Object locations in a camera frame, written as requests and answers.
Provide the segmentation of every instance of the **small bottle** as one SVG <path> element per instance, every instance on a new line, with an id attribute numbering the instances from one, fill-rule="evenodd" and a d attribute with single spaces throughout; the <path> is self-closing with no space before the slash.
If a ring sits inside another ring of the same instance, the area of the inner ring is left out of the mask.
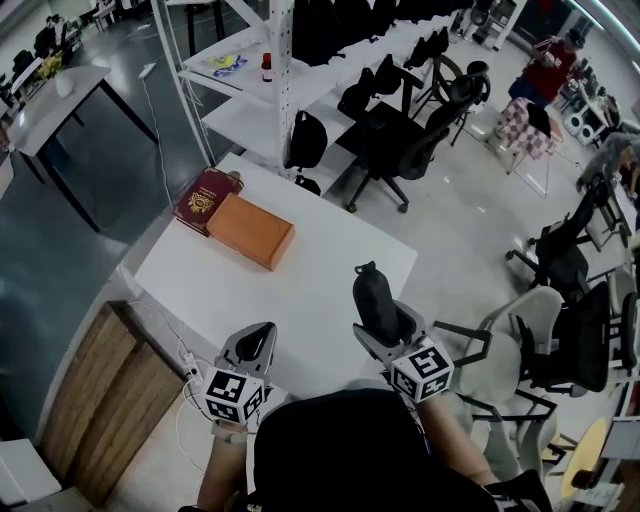
<path id="1" fill-rule="evenodd" d="M 262 56 L 262 81 L 271 82 L 273 80 L 273 69 L 271 69 L 271 54 L 265 53 Z"/>

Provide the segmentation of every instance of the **red book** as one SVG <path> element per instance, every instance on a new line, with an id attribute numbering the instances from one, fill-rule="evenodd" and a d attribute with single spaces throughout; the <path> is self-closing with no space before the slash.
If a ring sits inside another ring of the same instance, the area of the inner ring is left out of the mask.
<path id="1" fill-rule="evenodd" d="M 238 178 L 207 167 L 196 178 L 173 210 L 173 215 L 198 233 L 209 236 L 207 222 L 229 194 L 239 194 L 244 184 Z"/>

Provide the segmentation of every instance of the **wall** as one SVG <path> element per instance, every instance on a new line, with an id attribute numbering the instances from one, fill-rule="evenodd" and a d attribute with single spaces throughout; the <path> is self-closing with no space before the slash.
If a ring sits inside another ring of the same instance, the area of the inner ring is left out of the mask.
<path id="1" fill-rule="evenodd" d="M 594 27 L 579 57 L 589 59 L 600 85 L 616 97 L 622 118 L 637 121 L 631 109 L 640 99 L 640 74 L 627 54 L 606 32 Z"/>
<path id="2" fill-rule="evenodd" d="M 73 19 L 91 10 L 89 0 L 48 0 L 51 12 Z"/>
<path id="3" fill-rule="evenodd" d="M 13 58 L 20 50 L 33 53 L 33 42 L 36 34 L 45 26 L 47 16 L 51 16 L 49 4 L 43 2 L 27 15 L 18 26 L 0 40 L 0 74 L 13 76 Z"/>

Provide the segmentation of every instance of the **black cap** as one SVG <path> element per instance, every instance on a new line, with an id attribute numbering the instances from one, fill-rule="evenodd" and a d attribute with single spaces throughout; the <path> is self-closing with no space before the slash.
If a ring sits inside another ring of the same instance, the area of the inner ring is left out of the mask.
<path id="1" fill-rule="evenodd" d="M 580 32 L 578 32 L 575 28 L 572 28 L 571 30 L 569 30 L 568 35 L 569 40 L 571 41 L 573 46 L 575 46 L 579 50 L 582 50 L 584 48 L 584 37 L 582 37 L 582 34 L 580 34 Z"/>

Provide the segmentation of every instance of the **gold emblem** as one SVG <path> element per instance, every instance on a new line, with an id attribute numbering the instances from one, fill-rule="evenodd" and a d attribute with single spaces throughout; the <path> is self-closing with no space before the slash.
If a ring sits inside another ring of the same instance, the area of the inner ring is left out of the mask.
<path id="1" fill-rule="evenodd" d="M 213 201 L 207 196 L 194 192 L 187 203 L 193 213 L 204 213 L 213 207 Z"/>

